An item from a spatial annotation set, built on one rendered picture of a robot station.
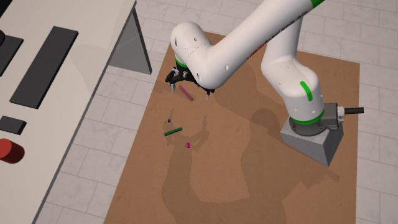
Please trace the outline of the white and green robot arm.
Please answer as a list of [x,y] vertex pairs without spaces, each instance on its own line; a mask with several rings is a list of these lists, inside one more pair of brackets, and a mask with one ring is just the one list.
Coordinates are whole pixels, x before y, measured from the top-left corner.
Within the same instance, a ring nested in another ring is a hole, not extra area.
[[338,131],[345,121],[339,117],[364,113],[364,107],[324,104],[318,75],[296,58],[303,16],[323,1],[264,0],[216,45],[198,24],[182,22],[170,36],[177,70],[203,88],[216,89],[267,44],[261,71],[283,98],[292,131],[305,137]]

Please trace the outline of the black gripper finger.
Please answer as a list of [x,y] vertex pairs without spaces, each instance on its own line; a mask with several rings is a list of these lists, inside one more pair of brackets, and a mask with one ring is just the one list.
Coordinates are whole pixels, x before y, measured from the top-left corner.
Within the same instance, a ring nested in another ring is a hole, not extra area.
[[[172,72],[172,74],[171,74],[171,72]],[[180,75],[176,75],[177,73],[179,73],[179,71],[176,69],[176,67],[173,67],[171,72],[167,75],[165,82],[170,83],[172,92],[174,92],[175,91],[175,83],[179,82],[179,81],[183,81],[185,79],[183,77],[181,77]],[[174,76],[174,75],[176,75],[176,76]]]
[[[192,82],[195,83],[196,85],[199,85],[195,79],[190,80],[190,81],[192,81]],[[200,86],[200,85],[199,85],[199,86]],[[202,86],[200,86],[200,87],[202,87]],[[202,87],[202,88],[203,88],[203,87]],[[209,95],[210,95],[210,92],[212,92],[212,93],[215,92],[215,89],[206,89],[206,88],[203,88],[203,89],[206,91],[206,100],[208,100],[208,97],[209,97]]]

